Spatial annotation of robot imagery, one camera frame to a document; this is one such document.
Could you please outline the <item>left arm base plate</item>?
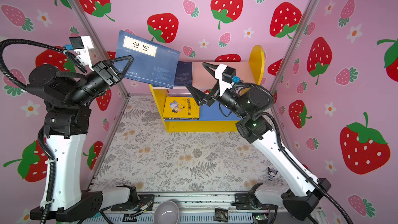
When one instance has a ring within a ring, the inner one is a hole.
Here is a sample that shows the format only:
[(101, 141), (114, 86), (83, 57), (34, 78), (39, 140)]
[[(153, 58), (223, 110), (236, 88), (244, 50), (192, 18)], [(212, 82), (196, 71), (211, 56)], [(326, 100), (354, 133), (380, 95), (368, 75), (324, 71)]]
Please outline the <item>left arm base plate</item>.
[(117, 204), (111, 207), (112, 212), (137, 212), (143, 206), (147, 206), (145, 211), (151, 211), (153, 208), (155, 195), (138, 195), (138, 199), (128, 200), (127, 203)]

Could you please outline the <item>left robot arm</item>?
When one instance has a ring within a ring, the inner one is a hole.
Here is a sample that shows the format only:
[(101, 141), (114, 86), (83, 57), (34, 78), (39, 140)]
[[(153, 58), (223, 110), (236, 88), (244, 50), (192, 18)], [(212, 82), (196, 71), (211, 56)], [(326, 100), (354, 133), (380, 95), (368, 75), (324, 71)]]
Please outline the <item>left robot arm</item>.
[(46, 188), (40, 206), (31, 210), (33, 220), (82, 223), (105, 210), (122, 205), (134, 208), (139, 197), (133, 186), (119, 186), (108, 191), (80, 188), (80, 164), (83, 144), (89, 131), (90, 104), (120, 83), (133, 64), (132, 56), (100, 61), (86, 70), (83, 55), (87, 44), (80, 38), (68, 48), (53, 47), (78, 68), (66, 72), (51, 64), (35, 68), (27, 84), (21, 82), (1, 63), (1, 72), (17, 87), (43, 99), (47, 115), (39, 130), (38, 145), (47, 157)]

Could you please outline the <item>navy book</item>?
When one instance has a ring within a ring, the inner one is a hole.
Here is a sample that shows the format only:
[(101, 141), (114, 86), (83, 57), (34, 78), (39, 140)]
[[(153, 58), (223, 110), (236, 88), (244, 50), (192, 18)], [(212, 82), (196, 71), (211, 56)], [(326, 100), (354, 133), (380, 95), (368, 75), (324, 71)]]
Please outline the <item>navy book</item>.
[(128, 32), (120, 31), (115, 57), (132, 56), (124, 78), (172, 89), (180, 52)]
[(175, 89), (192, 85), (193, 63), (172, 62), (171, 64), (155, 65), (150, 70), (150, 84), (155, 87)]

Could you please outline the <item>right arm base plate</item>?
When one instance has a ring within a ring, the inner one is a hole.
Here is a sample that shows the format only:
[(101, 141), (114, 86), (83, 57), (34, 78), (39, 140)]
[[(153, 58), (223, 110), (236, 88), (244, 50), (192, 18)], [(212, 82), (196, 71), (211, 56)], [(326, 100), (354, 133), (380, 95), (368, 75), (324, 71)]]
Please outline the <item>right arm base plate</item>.
[(260, 203), (254, 195), (240, 193), (234, 195), (234, 202), (231, 203), (237, 210), (275, 210), (277, 206)]

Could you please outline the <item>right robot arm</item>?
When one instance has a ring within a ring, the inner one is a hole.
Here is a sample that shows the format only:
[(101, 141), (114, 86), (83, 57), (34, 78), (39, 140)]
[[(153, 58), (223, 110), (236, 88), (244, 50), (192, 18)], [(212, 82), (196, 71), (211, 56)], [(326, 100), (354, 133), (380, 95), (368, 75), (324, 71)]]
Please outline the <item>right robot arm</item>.
[(241, 137), (262, 152), (289, 185), (286, 192), (272, 196), (271, 190), (255, 186), (251, 194), (262, 205), (284, 207), (294, 218), (316, 221), (311, 216), (322, 198), (328, 199), (351, 224), (352, 220), (344, 208), (328, 194), (330, 182), (318, 178), (307, 170), (282, 143), (279, 126), (267, 112), (274, 105), (271, 92), (261, 85), (245, 83), (236, 76), (236, 69), (225, 64), (204, 62), (203, 67), (217, 81), (209, 94), (186, 85), (198, 106), (211, 106), (218, 102), (240, 118), (236, 128)]

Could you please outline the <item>yellow cartoon cover book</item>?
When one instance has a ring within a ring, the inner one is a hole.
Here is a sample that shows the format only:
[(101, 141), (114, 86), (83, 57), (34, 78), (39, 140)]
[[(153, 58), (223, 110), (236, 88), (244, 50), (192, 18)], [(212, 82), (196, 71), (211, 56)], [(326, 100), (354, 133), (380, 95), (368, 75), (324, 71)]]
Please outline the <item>yellow cartoon cover book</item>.
[(200, 107), (192, 97), (167, 96), (162, 117), (165, 119), (199, 119)]

